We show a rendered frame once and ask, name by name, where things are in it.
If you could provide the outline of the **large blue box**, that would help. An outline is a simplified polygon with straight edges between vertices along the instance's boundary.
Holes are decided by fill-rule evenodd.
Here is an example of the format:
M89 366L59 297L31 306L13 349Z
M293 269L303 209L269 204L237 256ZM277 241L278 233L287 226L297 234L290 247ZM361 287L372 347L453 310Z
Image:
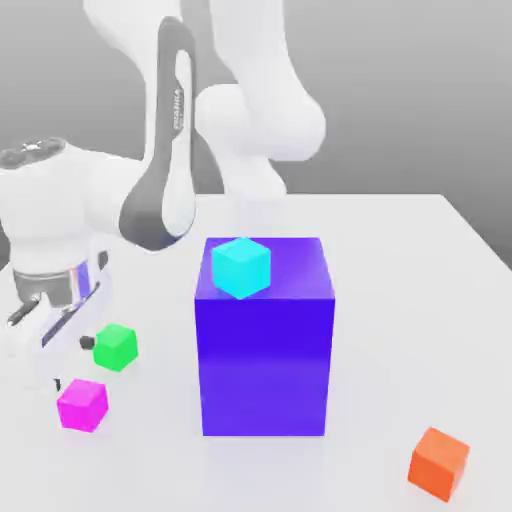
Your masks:
M206 436L321 436L335 292L317 238L261 238L271 283L238 300L215 287L207 238L194 297Z

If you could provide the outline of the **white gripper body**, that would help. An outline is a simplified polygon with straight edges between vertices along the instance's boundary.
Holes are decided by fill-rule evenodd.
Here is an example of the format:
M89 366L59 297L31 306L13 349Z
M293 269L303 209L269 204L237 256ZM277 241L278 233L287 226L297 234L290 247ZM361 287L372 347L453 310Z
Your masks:
M82 352L80 339L95 335L110 298L107 272L78 305L53 308L42 297L17 325L4 328L4 380L17 385L71 380Z

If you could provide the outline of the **small green cube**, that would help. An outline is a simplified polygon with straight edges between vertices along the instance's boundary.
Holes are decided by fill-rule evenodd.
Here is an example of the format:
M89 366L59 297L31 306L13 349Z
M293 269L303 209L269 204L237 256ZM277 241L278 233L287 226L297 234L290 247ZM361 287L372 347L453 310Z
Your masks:
M97 365L120 372L137 357L137 335L133 329L110 323L96 335L93 359Z

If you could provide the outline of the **small orange cube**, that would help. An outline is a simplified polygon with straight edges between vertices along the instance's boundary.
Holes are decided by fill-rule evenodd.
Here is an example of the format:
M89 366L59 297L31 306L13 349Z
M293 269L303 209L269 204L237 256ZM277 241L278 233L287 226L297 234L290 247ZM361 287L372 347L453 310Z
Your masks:
M429 427L412 453L408 481L448 502L460 483L469 454L466 443Z

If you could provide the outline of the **small magenta cube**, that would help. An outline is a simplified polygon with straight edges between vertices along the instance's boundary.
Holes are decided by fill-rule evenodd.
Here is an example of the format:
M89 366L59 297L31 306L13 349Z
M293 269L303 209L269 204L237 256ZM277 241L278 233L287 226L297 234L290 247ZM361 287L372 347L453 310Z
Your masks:
M106 386L74 379L58 398L57 409L64 428L92 433L109 410Z

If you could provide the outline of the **small cyan cube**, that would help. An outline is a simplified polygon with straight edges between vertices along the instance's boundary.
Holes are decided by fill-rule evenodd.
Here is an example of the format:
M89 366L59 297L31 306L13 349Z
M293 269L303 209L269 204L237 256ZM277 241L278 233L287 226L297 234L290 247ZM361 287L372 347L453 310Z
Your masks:
M271 250L250 238L236 238L212 249L216 288L241 300L270 286Z

